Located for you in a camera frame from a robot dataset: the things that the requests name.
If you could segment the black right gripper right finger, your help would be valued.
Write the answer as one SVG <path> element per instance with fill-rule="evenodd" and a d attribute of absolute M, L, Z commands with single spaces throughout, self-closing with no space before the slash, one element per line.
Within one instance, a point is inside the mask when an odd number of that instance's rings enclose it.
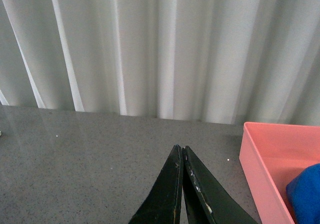
<path fill-rule="evenodd" d="M 182 150 L 183 193 L 188 223 L 256 223 L 189 146 Z"/>

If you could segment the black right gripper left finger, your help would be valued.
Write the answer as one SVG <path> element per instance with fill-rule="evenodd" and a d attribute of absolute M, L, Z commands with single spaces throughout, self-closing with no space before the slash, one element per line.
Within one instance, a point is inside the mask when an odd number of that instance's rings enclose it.
<path fill-rule="evenodd" d="M 179 223 L 182 183 L 183 153 L 174 145 L 147 198 L 129 223 Z"/>

